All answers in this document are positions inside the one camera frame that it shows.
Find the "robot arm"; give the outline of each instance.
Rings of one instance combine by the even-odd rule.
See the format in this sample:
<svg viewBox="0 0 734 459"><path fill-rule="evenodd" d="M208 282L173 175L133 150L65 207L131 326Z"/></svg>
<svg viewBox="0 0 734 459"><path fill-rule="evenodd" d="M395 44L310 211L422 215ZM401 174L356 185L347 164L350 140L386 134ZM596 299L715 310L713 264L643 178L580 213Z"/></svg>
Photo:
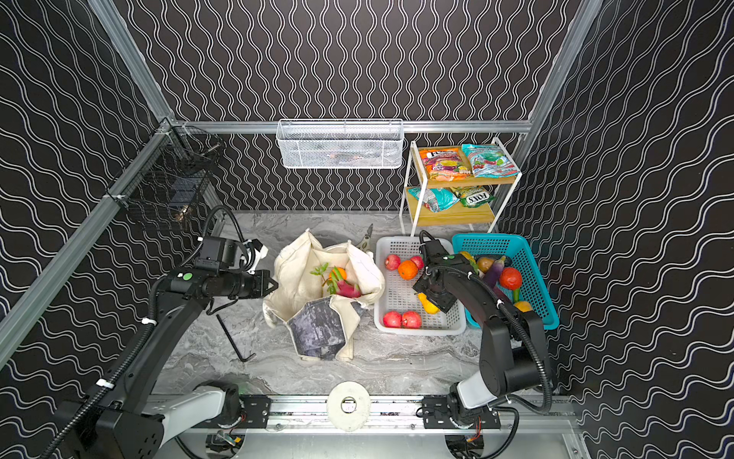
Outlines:
<svg viewBox="0 0 734 459"><path fill-rule="evenodd" d="M421 245L421 255L426 262L426 272L413 289L425 293L426 298L444 312L456 300L461 301L482 326L479 371L452 386L449 394L449 405L454 407L454 421L470 424L476 418L472 409L484 407L514 391L541 385L537 359L545 368L550 368L550 362L543 323L538 314L522 312L511 305L502 308L523 329L524 338L530 341L528 345L528 339L511 326L511 319L498 308L497 298L478 281L466 258L449 255L432 237ZM523 345L513 349L511 339L521 341Z"/></svg>
<svg viewBox="0 0 734 459"><path fill-rule="evenodd" d="M166 440L201 421L211 419L224 426L240 419L239 392L233 384L207 382L180 399L146 406L174 347L212 299L262 298L277 288L267 270L228 269L237 245L230 239L205 237L193 268L173 270L157 283L157 323L122 377L111 388L107 386L101 401L82 416L82 403L60 404L55 417L72 426L64 443L75 458L140 458L146 452L150 454L143 457L152 457ZM144 332L140 327L131 342L137 343ZM128 346L108 374L124 365L132 352L134 347Z"/></svg>

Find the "cable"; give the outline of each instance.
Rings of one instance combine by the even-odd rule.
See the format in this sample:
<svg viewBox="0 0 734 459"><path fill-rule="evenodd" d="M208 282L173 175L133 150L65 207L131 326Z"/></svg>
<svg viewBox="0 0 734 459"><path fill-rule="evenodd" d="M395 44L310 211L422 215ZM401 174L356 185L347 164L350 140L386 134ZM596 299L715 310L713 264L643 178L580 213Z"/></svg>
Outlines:
<svg viewBox="0 0 734 459"><path fill-rule="evenodd" d="M507 438L505 438L505 441L500 445L500 447L486 456L480 456L479 453L473 451L472 449L469 449L469 444L474 440L463 441L463 444L459 442L446 444L452 456L454 456L456 459L495 459L500 454L505 452L507 447L509 447L509 444L512 443L512 440L515 439L517 426L520 424L520 413L518 413L517 410L512 407L498 406L493 409L500 412L512 413L514 419L514 421L512 422L512 428L509 431L509 435L507 436Z"/></svg>
<svg viewBox="0 0 734 459"><path fill-rule="evenodd" d="M176 444L179 448L181 448L181 451L187 456L189 456L189 459L201 459L199 456L197 456L193 451L189 449L188 446L184 444L184 441L181 440L178 435L173 437L174 440L176 440Z"/></svg>
<svg viewBox="0 0 734 459"><path fill-rule="evenodd" d="M505 438L505 441L500 445L500 447L497 448L496 451L486 456L482 456L479 459L495 459L497 456L502 454L509 444L512 443L512 440L515 438L515 433L517 433L517 426L520 424L520 413L518 413L516 409L505 406L498 406L494 409L500 412L504 411L505 413L512 413L515 420L512 422L512 429L509 430L509 435Z"/></svg>
<svg viewBox="0 0 734 459"><path fill-rule="evenodd" d="M443 270L443 271L449 271L454 274L458 274L461 276L466 276L467 273L450 266L433 266L430 268L430 270L426 270L426 273L429 273L431 270ZM540 385L542 387L542 393L543 393L543 404L541 406L536 406L530 403L529 401L523 399L522 397L515 395L515 394L508 394L504 398L499 398L497 400L494 400L490 402L487 406L489 408L493 408L497 405L501 405L507 401L514 401L517 403L520 403L525 408L528 408L530 411L536 414L547 414L551 411L551 406L553 404L553 389L551 388L551 379L548 377L548 373L545 371L545 365L543 364L543 361L540 359L540 356L538 355L538 351L535 349L535 346L533 345L532 340L530 340L530 336L525 331L523 326L520 324L520 321L517 320L517 318L512 315L512 312L507 308L507 305L504 303L504 301L500 300L497 297L497 294L492 290L492 288L484 282L484 279L479 278L479 276L474 275L472 272L468 274L468 278L471 279L474 282L477 282L484 290L487 291L487 293L490 295L490 297L494 300L494 302L497 304L497 308L502 312L502 314L507 319L507 322L510 324L513 330L515 330L515 333L520 337L520 340L525 345L525 348L528 350L528 354L530 354L531 358L533 359L533 362L535 363L535 367L538 370L538 376L540 377Z"/></svg>
<svg viewBox="0 0 734 459"><path fill-rule="evenodd" d="M235 231L237 232L237 237L240 241L244 240L244 236L242 236L242 230L239 227L239 223L237 222L237 219L234 217L234 214L230 210L229 207L220 204L218 206L213 207L208 215L206 216L206 221L204 222L204 235L206 235L209 231L209 225L211 224L211 221L214 219L214 215L219 211L224 211L224 213L227 214L227 216L232 220L232 225L234 226ZM180 269L184 266L186 266L191 260L194 259L197 253L199 253L199 250L201 250L201 247L204 246L204 241L199 242L199 245L194 249L189 256L186 257L185 260L183 260L176 268Z"/></svg>
<svg viewBox="0 0 734 459"><path fill-rule="evenodd" d="M150 288L150 294L148 295L148 319L151 319L153 321L156 321L158 319L157 295L158 287L160 286L163 279L164 276L156 279L156 281L153 283L153 286ZM104 396L107 395L107 392L111 391L112 388L115 387L115 383L117 382L117 380L120 379L120 376L122 376L127 371L128 367L133 363L137 355L145 346L145 343L148 342L150 335L153 333L154 327L155 325L153 323L143 325L142 333L140 334L140 337L136 341L130 353L123 359L122 363L120 363L116 370L113 371L113 373L111 373L110 376L106 379L107 383L110 383L111 386L100 386L97 392L89 399L87 399L87 401L84 402L82 406L79 407L76 413L74 413L74 416L72 416L72 418L64 426L64 428L62 428L54 436L54 439L51 440L51 443L49 443L46 449L41 453L40 459L49 459L51 455L54 454L54 451L56 451L56 448L59 447L64 438L66 438L66 436L69 434L69 432L71 432L71 430L90 412L92 408L94 408L99 402L102 401Z"/></svg>

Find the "marble floor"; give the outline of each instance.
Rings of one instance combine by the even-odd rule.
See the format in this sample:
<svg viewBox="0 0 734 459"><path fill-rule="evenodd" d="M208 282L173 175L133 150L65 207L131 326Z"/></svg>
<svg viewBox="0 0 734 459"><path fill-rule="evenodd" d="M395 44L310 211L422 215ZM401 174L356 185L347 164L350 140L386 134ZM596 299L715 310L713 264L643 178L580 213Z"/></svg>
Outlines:
<svg viewBox="0 0 734 459"><path fill-rule="evenodd" d="M326 247L348 239L358 243L374 224L372 250L379 238L401 234L396 214L239 213L236 217L245 237L259 238L270 250L259 269L272 270L280 250L306 228ZM449 240L471 231L465 225L426 229ZM474 230L486 231L487 226L475 225ZM222 236L236 238L231 223ZM239 384L243 394L328 394L347 380L357 381L373 395L445 394L452 383L478 369L482 335L476 329L467 328L460 336L397 336L379 332L370 311L354 334L354 360L307 362L296 355L284 326L271 329L265 323L262 300L241 300L220 314L242 354L256 357L247 363L237 360L217 318L201 314L165 364L154 393L180 394L204 380L217 379Z"/></svg>

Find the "black wire basket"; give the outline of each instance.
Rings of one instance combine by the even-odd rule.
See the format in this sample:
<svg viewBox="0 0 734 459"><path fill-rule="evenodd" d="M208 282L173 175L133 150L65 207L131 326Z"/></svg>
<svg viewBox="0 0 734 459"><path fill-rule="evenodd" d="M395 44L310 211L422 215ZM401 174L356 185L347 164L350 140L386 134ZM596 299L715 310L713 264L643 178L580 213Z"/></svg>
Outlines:
<svg viewBox="0 0 734 459"><path fill-rule="evenodd" d="M122 195L113 196L131 222L145 229L188 231L225 149L221 137L176 126Z"/></svg>

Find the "gray cloth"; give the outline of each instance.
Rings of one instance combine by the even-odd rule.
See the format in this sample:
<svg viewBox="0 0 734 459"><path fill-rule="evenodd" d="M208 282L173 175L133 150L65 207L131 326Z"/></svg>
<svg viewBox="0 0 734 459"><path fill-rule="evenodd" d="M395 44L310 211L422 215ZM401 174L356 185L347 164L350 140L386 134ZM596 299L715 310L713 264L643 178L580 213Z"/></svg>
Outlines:
<svg viewBox="0 0 734 459"><path fill-rule="evenodd" d="M330 303L331 297L309 301L288 321L300 355L334 360L346 344L341 318L331 309Z"/></svg>

